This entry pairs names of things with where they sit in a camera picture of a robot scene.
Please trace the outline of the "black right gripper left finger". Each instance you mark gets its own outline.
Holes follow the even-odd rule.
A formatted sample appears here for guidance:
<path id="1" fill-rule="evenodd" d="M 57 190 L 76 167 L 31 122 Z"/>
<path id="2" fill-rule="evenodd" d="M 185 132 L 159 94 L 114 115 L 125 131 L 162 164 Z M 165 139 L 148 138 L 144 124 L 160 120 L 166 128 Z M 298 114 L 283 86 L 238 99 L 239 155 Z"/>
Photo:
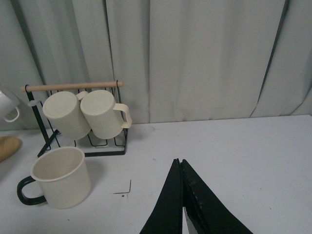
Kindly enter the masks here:
<path id="1" fill-rule="evenodd" d="M 180 162 L 174 159 L 156 205 L 140 231 L 142 234 L 182 233 L 183 181 Z"/>

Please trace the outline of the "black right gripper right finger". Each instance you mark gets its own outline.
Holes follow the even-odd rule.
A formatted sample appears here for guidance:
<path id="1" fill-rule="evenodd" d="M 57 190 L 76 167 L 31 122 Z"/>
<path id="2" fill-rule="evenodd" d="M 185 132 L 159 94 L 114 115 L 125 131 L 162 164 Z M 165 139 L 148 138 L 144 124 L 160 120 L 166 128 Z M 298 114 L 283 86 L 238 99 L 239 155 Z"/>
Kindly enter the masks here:
<path id="1" fill-rule="evenodd" d="M 250 234 L 218 199 L 187 160 L 181 163 L 183 205 L 198 234 Z"/>

